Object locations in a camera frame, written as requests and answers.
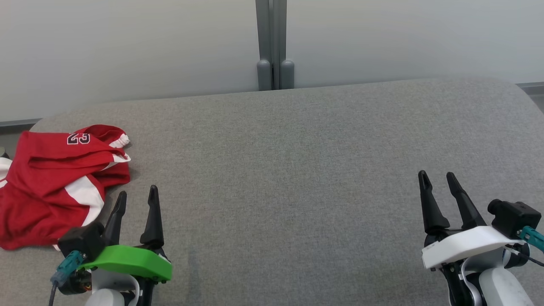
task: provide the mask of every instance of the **cable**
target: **cable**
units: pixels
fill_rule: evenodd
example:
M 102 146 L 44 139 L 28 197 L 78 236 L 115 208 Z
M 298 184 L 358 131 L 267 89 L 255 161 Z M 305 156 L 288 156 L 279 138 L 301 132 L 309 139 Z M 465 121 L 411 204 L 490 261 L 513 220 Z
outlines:
M 527 241 L 528 244 L 544 252 L 544 235 L 532 227 L 523 227 L 518 237 Z
M 57 282 L 53 282 L 53 288 L 51 289 L 51 295 L 49 296 L 49 306 L 53 306 L 53 300 L 55 299 L 55 292 L 57 291 Z
M 514 253 L 515 255 L 518 255 L 519 257 L 521 257 L 521 258 L 523 258 L 523 259 L 530 260 L 530 261 L 534 262 L 535 264 L 537 264 L 537 265 L 539 265 L 539 266 L 541 266 L 541 267 L 544 267 L 544 264 L 543 264 L 542 262 L 540 262 L 540 261 L 538 261 L 538 260 L 536 260 L 536 259 L 534 259 L 534 258 L 531 258 L 531 257 L 529 257 L 529 256 L 527 256 L 527 255 L 525 255 L 525 254 L 523 254 L 523 253 L 521 253 L 521 252 L 519 252 L 519 251 L 516 251 L 516 250 L 512 249 L 511 247 L 512 247 L 512 246 L 509 245 L 509 244 L 507 244 L 506 246 L 504 246 L 504 248 L 505 248 L 507 251 L 512 252 L 512 253 Z
M 51 276 L 51 283 L 53 288 L 51 289 L 51 295 L 49 297 L 49 306 L 53 306 L 53 300 L 55 299 L 55 292 L 58 286 L 63 286 L 64 283 L 70 278 L 70 274 L 77 270 L 77 268 L 83 263 L 83 254 L 77 250 L 73 250 L 57 267 L 57 271 Z

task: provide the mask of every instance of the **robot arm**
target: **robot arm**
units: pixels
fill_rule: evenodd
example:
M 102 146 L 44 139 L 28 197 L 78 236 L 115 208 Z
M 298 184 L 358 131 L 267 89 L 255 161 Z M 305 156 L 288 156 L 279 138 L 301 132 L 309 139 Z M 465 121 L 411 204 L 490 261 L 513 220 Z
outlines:
M 526 240 L 539 240 L 539 234 L 530 230 L 537 226 L 540 213 L 522 202 L 494 200 L 488 210 L 495 219 L 492 226 L 487 226 L 455 175 L 449 172 L 446 177 L 461 213 L 461 229 L 448 229 L 449 222 L 436 204 L 427 174 L 418 174 L 427 233 L 423 265 L 442 272 L 448 282 L 450 305 L 533 305 L 519 281 L 505 268 L 527 262 Z
M 140 246 L 119 245 L 126 201 L 127 193 L 122 191 L 105 227 L 93 222 L 72 229 L 59 239 L 58 246 L 65 256 L 75 252 L 85 258 L 68 279 L 59 284 L 61 293 L 71 295 L 92 290 L 86 306 L 149 306 L 154 286 L 171 279 L 172 264 L 163 250 L 157 186 L 150 188 L 149 213 Z

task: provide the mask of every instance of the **gray trim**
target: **gray trim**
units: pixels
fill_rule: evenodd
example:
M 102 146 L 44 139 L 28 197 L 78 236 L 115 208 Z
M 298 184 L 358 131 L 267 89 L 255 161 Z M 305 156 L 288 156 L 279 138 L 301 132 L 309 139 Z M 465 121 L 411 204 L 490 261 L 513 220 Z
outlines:
M 273 88 L 281 88 L 280 65 L 285 60 L 285 39 L 287 31 L 287 0 L 273 0 L 273 43 L 272 43 L 272 68 Z
M 0 122 L 0 127 L 19 126 L 19 125 L 34 125 L 40 120 L 41 120 L 41 118 L 40 119 L 2 121 L 2 122 Z
M 20 134 L 23 131 L 29 131 L 33 126 L 34 124 L 0 126 L 0 136 L 6 134 Z
M 295 63 L 292 60 L 284 60 L 280 67 L 280 88 L 295 88 Z
M 270 4 L 269 0 L 255 0 L 257 10 L 257 34 L 259 36 L 259 56 L 257 63 L 257 78 L 259 90 L 272 89 L 272 37 L 270 32 Z
M 261 59 L 257 63 L 257 78 L 259 80 L 259 91 L 272 90 L 272 69 L 270 62 Z
M 5 152 L 5 148 L 3 146 L 0 146 L 0 157 L 9 159 L 9 155 Z
M 520 83 L 516 85 L 528 95 L 544 95 L 544 82 Z

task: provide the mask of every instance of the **wire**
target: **wire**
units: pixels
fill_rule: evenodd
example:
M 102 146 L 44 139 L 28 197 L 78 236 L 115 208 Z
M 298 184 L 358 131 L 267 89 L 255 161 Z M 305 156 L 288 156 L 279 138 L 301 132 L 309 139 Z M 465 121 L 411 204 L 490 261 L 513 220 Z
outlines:
M 541 267 L 544 267 L 544 264 L 543 264 L 542 262 L 540 262 L 540 261 L 538 261 L 538 260 L 536 260 L 536 259 L 534 259 L 534 258 L 531 258 L 531 257 L 529 257 L 529 256 L 527 256 L 527 255 L 525 255 L 525 254 L 523 254 L 523 253 L 521 253 L 521 252 L 519 252 L 519 251 L 517 251 L 517 250 L 512 249 L 512 248 L 511 248 L 511 245 L 509 245 L 509 244 L 507 244 L 504 248 L 505 248 L 507 251 L 512 252 L 512 253 L 514 253 L 515 255 L 518 255 L 519 257 L 521 257 L 521 258 L 523 258 L 523 259 L 530 260 L 530 261 L 534 262 L 535 264 L 537 264 L 537 265 L 539 265 L 539 266 L 541 266 Z
M 49 306 L 53 306 L 53 300 L 55 299 L 55 292 L 57 291 L 57 282 L 53 282 L 53 288 L 51 288 L 51 295 L 49 296 Z
M 51 284 L 57 282 L 57 286 L 63 286 L 64 283 L 70 278 L 72 272 L 83 263 L 83 255 L 80 251 L 73 250 L 57 267 L 57 271 L 51 276 Z

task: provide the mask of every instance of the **gray fabric surface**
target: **gray fabric surface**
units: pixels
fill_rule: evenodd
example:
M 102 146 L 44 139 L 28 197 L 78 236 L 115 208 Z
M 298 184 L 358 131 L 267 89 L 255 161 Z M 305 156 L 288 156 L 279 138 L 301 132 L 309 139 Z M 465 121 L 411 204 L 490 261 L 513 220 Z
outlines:
M 544 115 L 493 79 L 116 102 L 33 131 L 91 124 L 132 141 L 132 181 L 109 191 L 100 216 L 128 192 L 121 243 L 138 243 L 149 186 L 159 188 L 174 278 L 153 305 L 447 305 L 445 279 L 421 261 L 421 169 L 454 227 L 447 171 L 488 222 L 494 198 L 544 212 Z M 45 304 L 61 259 L 52 248 L 1 251 L 2 304 Z M 511 271 L 540 304 L 544 269 Z M 55 305 L 86 298 L 58 294 Z

